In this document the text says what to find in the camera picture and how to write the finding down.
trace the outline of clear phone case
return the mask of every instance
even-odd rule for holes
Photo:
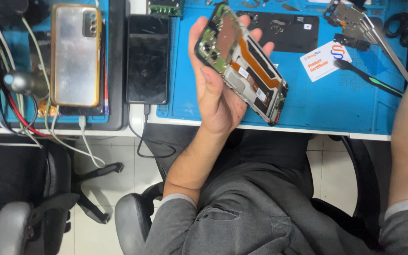
[[[99,98],[102,15],[88,4],[51,10],[51,102],[94,107]]]

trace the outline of fingers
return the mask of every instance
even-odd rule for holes
[[[260,28],[255,28],[251,30],[251,36],[258,42],[262,37],[262,30]]]
[[[198,20],[196,20],[195,24],[193,24],[190,29],[190,37],[188,39],[188,55],[190,56],[191,64],[193,66],[202,65],[201,61],[199,61],[195,55],[195,45],[198,42],[198,39],[200,38],[201,33],[206,25],[207,18],[200,17]]]
[[[201,67],[201,73],[205,79],[205,90],[201,102],[208,107],[216,107],[223,92],[223,79],[217,71],[208,66]]]
[[[270,54],[272,54],[272,51],[274,48],[275,48],[275,44],[272,42],[268,42],[264,45],[264,47],[262,47],[262,50],[264,51],[265,55],[269,57]]]
[[[248,27],[251,22],[250,16],[248,15],[242,15],[238,18],[238,20],[240,20],[240,22],[246,27]]]

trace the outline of blue repair mat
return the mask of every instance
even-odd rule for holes
[[[210,17],[214,2],[185,0],[183,20],[175,18],[171,28],[170,94],[167,105],[157,107],[157,116],[172,119],[200,121],[196,100],[195,75],[188,56],[188,36],[191,26],[200,16]],[[333,40],[341,27],[329,25],[323,18],[327,4],[309,3],[306,0],[230,0],[234,11],[257,11],[285,14],[315,15],[319,17],[320,47]],[[288,11],[288,4],[299,11]],[[369,17],[387,20],[391,15],[408,12],[408,0],[373,0],[365,5]],[[399,38],[388,39],[396,55],[405,65],[407,49]],[[352,64],[401,91],[404,78],[377,45],[362,52],[346,47]],[[289,84],[289,93],[276,127],[303,128],[322,131],[391,134],[394,116],[400,99],[368,84],[352,71],[337,70],[311,82],[299,58],[305,54],[273,52],[270,59],[278,64],[278,71]],[[267,126],[249,108],[242,124]]]
[[[76,3],[76,4],[95,4],[94,0],[61,0],[61,1],[52,1],[60,3]],[[99,9],[102,12],[102,19],[106,20],[106,38],[108,36],[108,0],[99,1]],[[30,65],[30,48],[29,48],[29,33],[26,29],[23,31],[17,31],[16,28],[11,28],[12,30],[4,29],[3,36],[7,41],[7,44],[10,48],[12,56],[14,57],[14,62],[17,70],[31,71]],[[48,31],[51,30],[51,20],[50,17],[42,21],[41,24],[32,27],[34,32],[36,31]],[[108,43],[106,44],[106,66],[108,66]],[[34,105],[29,97],[25,97],[25,118],[29,122],[34,116]],[[9,122],[18,122],[17,118],[14,116],[9,107],[5,107],[5,118]],[[49,122],[53,121],[53,117],[48,118]],[[103,116],[89,116],[88,123],[107,123],[108,115]],[[44,118],[38,118],[36,123],[43,123]],[[78,123],[78,116],[62,116],[57,120],[58,123]]]

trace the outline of black chair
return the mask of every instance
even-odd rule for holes
[[[0,136],[0,142],[31,141]],[[57,254],[63,234],[71,228],[69,210],[77,202],[88,216],[99,216],[99,209],[78,192],[81,182],[123,167],[115,163],[72,176],[67,150],[48,140],[41,143],[43,149],[0,146],[0,255]]]
[[[312,198],[311,203],[316,210],[330,216],[343,229],[364,240],[368,247],[378,250],[381,203],[379,184],[370,153],[363,140],[349,139],[346,136],[333,136],[332,139],[343,141],[354,163],[358,188],[355,212],[351,217],[341,209],[317,198]],[[158,162],[157,166],[164,181],[165,172]],[[131,193],[122,197],[116,204],[116,231],[124,255],[140,254],[142,251],[152,225],[150,216],[154,212],[153,200],[161,200],[162,195],[163,183],[157,183],[142,194]]]

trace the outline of hand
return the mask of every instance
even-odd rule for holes
[[[240,21],[248,26],[250,18],[243,15]],[[247,106],[234,92],[223,83],[223,79],[217,71],[205,66],[195,55],[195,45],[201,36],[201,32],[207,25],[207,18],[200,17],[190,29],[188,54],[191,65],[195,71],[196,91],[200,108],[202,124],[208,132],[229,136],[240,124]],[[251,31],[252,37],[259,41],[262,31],[256,28]],[[274,48],[272,42],[264,45],[263,50],[270,56]]]

